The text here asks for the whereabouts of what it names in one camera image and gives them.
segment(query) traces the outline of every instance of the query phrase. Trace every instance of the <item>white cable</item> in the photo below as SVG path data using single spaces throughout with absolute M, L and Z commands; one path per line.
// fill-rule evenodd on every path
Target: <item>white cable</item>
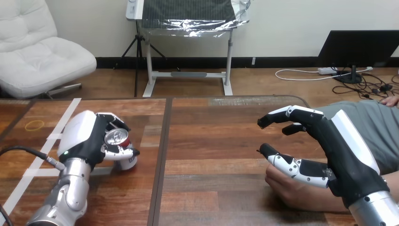
M 367 67 L 367 69 L 362 70 L 362 71 L 356 71 L 358 72 L 366 72 L 366 71 L 371 71 L 373 68 L 372 67 Z M 324 80 L 324 79 L 331 79 L 331 78 L 335 78 L 335 77 L 339 77 L 339 76 L 344 76 L 344 75 L 348 75 L 351 73 L 347 73 L 347 74 L 340 74 L 340 75 L 334 75 L 334 76 L 328 76 L 328 77 L 324 77 L 324 78 L 319 78 L 319 79 L 286 79 L 286 78 L 281 78 L 277 75 L 277 73 L 279 72 L 284 72 L 284 71 L 290 71 L 290 72 L 305 72 L 305 73 L 319 73 L 319 72 L 307 72 L 307 71 L 301 71 L 301 70 L 293 70 L 293 69 L 283 69 L 283 70 L 279 70 L 275 73 L 276 77 L 282 80 L 288 80 L 288 81 L 317 81 L 317 80 Z

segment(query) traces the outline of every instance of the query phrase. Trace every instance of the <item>tape line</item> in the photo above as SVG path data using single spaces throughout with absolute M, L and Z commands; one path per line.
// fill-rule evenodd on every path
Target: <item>tape line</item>
M 51 140 L 51 139 L 61 139 L 62 138 L 62 133 L 52 133 L 48 136 L 47 140 Z
M 75 111 L 76 107 L 78 106 L 81 98 L 75 98 L 72 100 L 72 102 L 69 104 L 69 107 L 66 109 L 64 112 L 63 116 L 61 117 L 60 121 L 54 128 L 53 133 L 59 134 L 62 132 L 64 129 L 66 123 L 72 116 L 73 112 Z M 40 150 L 41 152 L 48 154 L 55 144 L 56 139 L 48 139 L 42 149 Z M 30 165 L 29 169 L 38 169 L 40 168 L 41 164 L 44 161 L 40 159 L 39 157 L 36 157 L 35 160 L 32 162 Z M 25 190 L 28 188 L 29 184 L 33 180 L 33 177 L 27 176 L 27 177 L 22 177 L 22 179 L 19 181 L 18 185 L 15 187 L 9 198 L 7 199 L 6 203 L 3 205 L 4 210 L 7 212 L 9 215 L 12 210 L 15 208 L 16 204 L 24 194 Z M 5 222 L 5 219 L 3 216 L 0 216 L 0 225 L 3 225 Z
M 109 175 L 113 167 L 96 167 L 90 173 L 91 176 Z M 51 169 L 27 169 L 24 177 L 58 177 L 60 171 L 54 168 Z

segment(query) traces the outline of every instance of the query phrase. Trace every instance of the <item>chair leg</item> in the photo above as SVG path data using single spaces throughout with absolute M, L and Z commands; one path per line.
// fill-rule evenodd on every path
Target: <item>chair leg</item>
M 55 95 L 55 94 L 67 92 L 69 90 L 75 90 L 75 89 L 81 89 L 81 88 L 82 88 L 82 84 L 78 83 L 78 84 L 73 84 L 73 85 L 70 85 L 70 86 L 63 86 L 63 87 L 60 87 L 59 89 L 54 89 L 54 90 L 51 90 L 51 91 L 49 91 L 47 93 L 48 93 L 48 95 L 52 96 L 52 95 Z

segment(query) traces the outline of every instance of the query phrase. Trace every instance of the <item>person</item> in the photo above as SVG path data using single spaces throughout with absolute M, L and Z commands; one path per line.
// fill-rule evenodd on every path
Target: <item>person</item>
M 373 154 L 381 175 L 399 202 L 399 97 L 392 96 L 378 101 L 342 101 L 315 108 L 331 119 L 341 109 L 365 140 Z M 269 164 L 265 181 L 283 202 L 295 209 L 308 211 L 348 211 L 340 197 L 330 189 L 303 184 L 286 176 Z

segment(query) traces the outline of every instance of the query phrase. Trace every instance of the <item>soda can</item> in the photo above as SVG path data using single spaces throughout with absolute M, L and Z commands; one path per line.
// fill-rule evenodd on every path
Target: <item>soda can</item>
M 137 163 L 137 156 L 132 156 L 129 159 L 123 159 L 120 161 L 115 161 L 115 164 L 121 169 L 121 170 L 128 170 L 133 168 Z
M 108 145 L 128 147 L 130 143 L 129 132 L 126 129 L 112 129 L 105 134 L 104 141 Z
M 129 139 L 129 132 L 126 129 L 117 128 L 110 130 L 105 134 L 104 141 L 108 145 L 121 146 L 124 149 L 134 149 Z M 134 167 L 136 163 L 137 156 L 133 155 L 129 159 L 115 161 L 115 166 L 120 170 L 128 170 Z

